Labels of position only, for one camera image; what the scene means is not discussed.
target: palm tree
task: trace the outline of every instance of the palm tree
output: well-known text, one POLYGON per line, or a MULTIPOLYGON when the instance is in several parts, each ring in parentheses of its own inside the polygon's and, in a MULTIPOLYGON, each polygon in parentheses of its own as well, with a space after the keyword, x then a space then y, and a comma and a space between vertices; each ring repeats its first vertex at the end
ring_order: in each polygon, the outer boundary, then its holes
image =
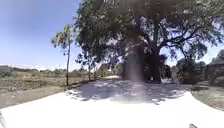
POLYGON ((63 32, 57 32, 56 36, 52 39, 52 44, 54 47, 61 47, 64 50, 64 55, 67 55, 67 69, 66 69, 66 86, 69 86, 69 62, 70 62, 70 52, 72 40, 72 25, 68 24, 64 27, 63 32))

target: dirt shoulder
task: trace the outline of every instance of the dirt shoulder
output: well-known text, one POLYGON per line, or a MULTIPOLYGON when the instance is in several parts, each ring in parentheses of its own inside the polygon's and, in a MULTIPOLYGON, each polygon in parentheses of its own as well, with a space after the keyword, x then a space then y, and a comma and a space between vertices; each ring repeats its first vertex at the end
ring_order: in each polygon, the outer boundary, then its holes
POLYGON ((224 111, 224 88, 223 87, 208 87, 191 91, 192 95, 199 101, 224 111))
POLYGON ((37 100, 63 91, 63 87, 47 86, 38 89, 18 91, 10 94, 0 94, 0 109, 37 100))

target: white pavement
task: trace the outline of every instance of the white pavement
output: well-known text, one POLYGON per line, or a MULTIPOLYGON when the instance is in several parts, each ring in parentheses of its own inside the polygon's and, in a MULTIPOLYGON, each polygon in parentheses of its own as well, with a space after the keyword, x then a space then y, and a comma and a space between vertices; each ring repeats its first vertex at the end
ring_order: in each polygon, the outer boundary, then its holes
POLYGON ((178 85, 98 81, 4 108, 6 128, 224 128, 224 113, 178 85))

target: tree branch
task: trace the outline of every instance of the tree branch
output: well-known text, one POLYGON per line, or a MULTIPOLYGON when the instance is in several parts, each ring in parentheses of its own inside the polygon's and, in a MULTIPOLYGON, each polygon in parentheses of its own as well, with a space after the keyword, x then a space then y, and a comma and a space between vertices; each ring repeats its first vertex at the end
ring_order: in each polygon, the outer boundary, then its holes
POLYGON ((174 45, 180 45, 180 43, 185 42, 185 41, 187 41, 187 40, 189 40, 189 39, 191 39, 191 38, 194 38, 194 37, 195 37, 194 35, 195 35, 195 34, 198 32, 198 30, 201 29, 201 28, 202 28, 201 26, 196 27, 196 28, 194 29, 194 31, 193 31, 188 37, 184 38, 184 36, 185 36, 185 35, 187 34, 187 32, 189 31, 189 29, 186 29, 180 36, 177 36, 177 37, 174 37, 174 38, 171 38, 171 39, 168 39, 168 40, 164 40, 164 41, 160 44, 159 48, 161 49, 162 47, 167 46, 167 43, 168 43, 168 42, 171 42, 171 43, 173 43, 174 45))

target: lawn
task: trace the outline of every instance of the lawn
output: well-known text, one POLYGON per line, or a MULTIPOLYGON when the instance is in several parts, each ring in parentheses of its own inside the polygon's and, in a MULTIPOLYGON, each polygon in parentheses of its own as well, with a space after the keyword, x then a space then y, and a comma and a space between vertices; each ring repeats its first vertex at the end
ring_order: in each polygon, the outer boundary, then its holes
POLYGON ((199 101, 224 111, 224 88, 223 87, 208 87, 191 91, 192 95, 199 101))

